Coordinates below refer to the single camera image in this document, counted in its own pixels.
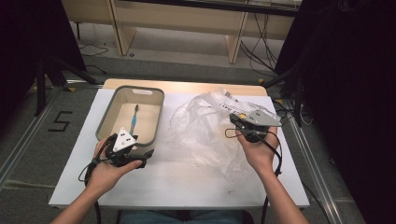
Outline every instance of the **plastic bin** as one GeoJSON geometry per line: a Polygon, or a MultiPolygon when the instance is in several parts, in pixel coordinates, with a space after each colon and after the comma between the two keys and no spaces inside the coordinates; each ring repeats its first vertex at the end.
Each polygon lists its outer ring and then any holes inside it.
{"type": "Polygon", "coordinates": [[[136,86],[117,88],[96,131],[96,138],[101,140],[109,137],[113,133],[119,133],[121,128],[129,132],[134,109],[138,105],[133,131],[133,135],[138,136],[135,144],[137,149],[130,154],[143,155],[151,151],[155,148],[163,99],[164,92],[160,89],[136,86]]]}

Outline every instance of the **cable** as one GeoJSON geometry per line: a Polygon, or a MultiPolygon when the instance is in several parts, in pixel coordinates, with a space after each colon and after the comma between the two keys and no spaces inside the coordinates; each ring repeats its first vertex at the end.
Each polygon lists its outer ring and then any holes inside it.
{"type": "MultiPolygon", "coordinates": [[[[96,167],[97,164],[99,164],[99,162],[102,161],[107,161],[108,159],[101,159],[101,154],[103,152],[103,150],[105,150],[105,148],[107,148],[113,141],[114,139],[117,138],[117,134],[114,133],[113,135],[109,136],[107,138],[107,140],[102,144],[101,148],[99,149],[98,153],[96,154],[96,156],[92,159],[92,161],[84,167],[84,169],[81,171],[81,173],[78,176],[78,180],[81,182],[84,182],[85,187],[87,187],[88,182],[90,181],[91,178],[91,174],[93,169],[96,167]],[[85,178],[81,179],[82,173],[87,170],[87,172],[85,173],[85,178]]],[[[97,224],[101,224],[102,223],[102,214],[100,211],[100,206],[99,206],[99,202],[95,202],[94,204],[95,207],[95,212],[96,212],[96,222],[97,224]]]]}
{"type": "Polygon", "coordinates": [[[309,191],[309,193],[312,195],[312,197],[315,199],[315,201],[317,202],[319,208],[322,210],[323,215],[326,217],[327,222],[330,224],[330,223],[331,223],[331,222],[330,222],[330,219],[329,219],[329,217],[327,216],[326,210],[324,210],[323,204],[318,200],[318,198],[317,198],[317,196],[314,194],[314,192],[312,192],[312,190],[311,190],[303,181],[301,181],[301,182],[303,183],[303,186],[304,186],[304,187],[309,191]]]}
{"type": "Polygon", "coordinates": [[[301,121],[307,126],[311,125],[314,122],[314,119],[311,119],[309,122],[306,122],[304,120],[304,118],[303,118],[303,114],[302,113],[300,113],[300,118],[301,118],[301,121]]]}
{"type": "Polygon", "coordinates": [[[103,53],[105,53],[105,52],[108,52],[108,49],[107,49],[107,48],[98,47],[98,46],[92,45],[92,44],[85,45],[85,46],[81,47],[80,49],[85,49],[85,48],[88,47],[88,46],[96,47],[96,48],[98,48],[98,49],[104,49],[104,51],[99,52],[99,53],[94,53],[94,54],[81,54],[81,55],[84,55],[84,56],[96,56],[96,55],[99,55],[99,54],[103,54],[103,53]]]}
{"type": "Polygon", "coordinates": [[[256,24],[257,24],[257,27],[259,28],[259,32],[260,32],[259,41],[260,41],[260,39],[262,39],[262,42],[265,45],[265,54],[267,56],[268,62],[270,63],[270,67],[272,68],[272,70],[274,70],[273,63],[274,63],[274,65],[276,64],[277,58],[273,54],[273,52],[270,50],[270,48],[268,46],[268,42],[267,42],[267,23],[268,23],[268,20],[269,20],[269,16],[267,14],[264,15],[264,26],[263,26],[263,28],[260,27],[259,20],[257,19],[257,14],[256,13],[254,13],[254,18],[256,20],[256,24]]]}
{"type": "Polygon", "coordinates": [[[89,64],[89,65],[85,65],[85,66],[86,66],[86,67],[94,67],[94,68],[100,70],[103,74],[107,74],[107,72],[106,72],[105,70],[101,69],[100,67],[98,67],[98,66],[96,66],[96,65],[91,65],[91,64],[89,64]]]}
{"type": "Polygon", "coordinates": [[[284,112],[285,113],[283,115],[282,114],[279,115],[282,119],[284,119],[288,114],[294,116],[294,110],[293,109],[287,109],[285,106],[283,106],[276,99],[273,99],[272,102],[274,104],[274,108],[275,108],[277,114],[279,114],[279,112],[284,112]]]}
{"type": "Polygon", "coordinates": [[[266,68],[270,69],[272,72],[275,72],[274,69],[271,68],[270,65],[268,65],[267,63],[265,63],[262,59],[260,59],[256,54],[253,53],[254,49],[256,48],[256,46],[254,47],[253,51],[248,49],[248,47],[245,45],[245,43],[243,41],[241,41],[241,46],[242,46],[242,51],[244,52],[244,54],[250,59],[250,67],[251,69],[253,69],[255,72],[260,73],[262,75],[268,76],[268,77],[276,77],[276,76],[271,76],[268,74],[264,74],[259,72],[258,70],[253,68],[253,65],[251,64],[251,61],[255,62],[255,63],[259,63],[264,65],[266,68]]]}
{"type": "MultiPolygon", "coordinates": [[[[228,135],[227,135],[227,131],[230,131],[230,130],[236,130],[236,129],[226,129],[226,130],[225,130],[225,136],[226,136],[227,138],[237,137],[237,136],[240,136],[240,135],[244,135],[244,136],[245,136],[245,134],[253,133],[262,143],[264,143],[266,146],[268,146],[268,147],[275,153],[275,155],[277,156],[277,159],[278,159],[278,165],[277,165],[276,170],[275,170],[275,175],[276,175],[276,177],[278,177],[278,175],[281,174],[280,168],[282,167],[282,157],[283,157],[282,145],[280,144],[280,140],[279,140],[279,138],[276,136],[275,133],[266,132],[267,134],[268,134],[268,133],[272,134],[272,135],[276,138],[277,142],[279,143],[279,151],[280,151],[280,154],[279,154],[279,153],[276,151],[276,149],[273,148],[267,141],[265,141],[263,138],[261,138],[260,136],[258,136],[256,131],[251,131],[251,130],[237,130],[237,131],[241,132],[242,134],[237,134],[237,135],[235,135],[235,136],[228,136],[228,135]]],[[[264,221],[265,221],[266,214],[267,214],[268,203],[269,203],[268,197],[265,196],[264,204],[263,204],[263,206],[262,206],[262,221],[261,221],[261,224],[263,224],[264,221]]]]}

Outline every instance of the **handheld controller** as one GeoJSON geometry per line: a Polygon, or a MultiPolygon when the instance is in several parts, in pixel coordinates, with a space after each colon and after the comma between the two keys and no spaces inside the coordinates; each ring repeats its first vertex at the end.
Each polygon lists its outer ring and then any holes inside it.
{"type": "Polygon", "coordinates": [[[118,134],[109,137],[109,146],[106,149],[106,157],[111,160],[111,164],[117,167],[124,166],[131,161],[142,161],[143,163],[137,168],[144,168],[147,160],[151,158],[154,149],[144,155],[129,155],[131,150],[135,149],[134,145],[137,135],[131,136],[125,129],[121,128],[118,134]]]}
{"type": "Polygon", "coordinates": [[[261,110],[252,111],[249,114],[230,114],[230,122],[235,129],[241,131],[245,138],[251,142],[260,142],[268,133],[269,127],[280,127],[278,119],[272,118],[261,110]]]}

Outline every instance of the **finger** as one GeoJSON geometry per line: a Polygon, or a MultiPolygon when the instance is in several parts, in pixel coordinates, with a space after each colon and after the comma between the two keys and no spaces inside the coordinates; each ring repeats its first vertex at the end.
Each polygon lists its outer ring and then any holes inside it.
{"type": "Polygon", "coordinates": [[[248,144],[248,140],[245,138],[245,136],[241,132],[235,130],[235,136],[236,136],[236,139],[238,139],[239,143],[242,146],[248,144]]]}
{"type": "Polygon", "coordinates": [[[98,143],[96,143],[95,147],[95,154],[99,151],[99,149],[102,147],[102,145],[105,143],[107,138],[100,140],[98,143]]]}
{"type": "Polygon", "coordinates": [[[271,146],[274,148],[277,148],[277,139],[276,139],[276,134],[277,134],[277,127],[270,127],[268,129],[268,134],[265,135],[264,140],[269,143],[271,146]]]}
{"type": "Polygon", "coordinates": [[[143,163],[142,161],[131,161],[128,164],[119,167],[117,170],[118,172],[120,172],[121,175],[125,175],[131,172],[132,170],[136,169],[137,167],[139,167],[142,163],[143,163]]]}

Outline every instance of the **person's right hand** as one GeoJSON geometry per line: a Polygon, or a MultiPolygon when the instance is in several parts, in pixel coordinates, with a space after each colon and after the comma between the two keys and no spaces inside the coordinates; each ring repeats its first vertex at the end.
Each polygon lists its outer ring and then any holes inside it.
{"type": "MultiPolygon", "coordinates": [[[[277,127],[270,127],[268,132],[277,134],[277,127]]],[[[245,151],[247,162],[256,170],[256,172],[271,171],[273,172],[274,152],[262,142],[250,143],[246,140],[241,132],[235,131],[239,143],[245,151]]],[[[264,140],[273,148],[277,148],[278,142],[276,137],[268,133],[264,140]]]]}

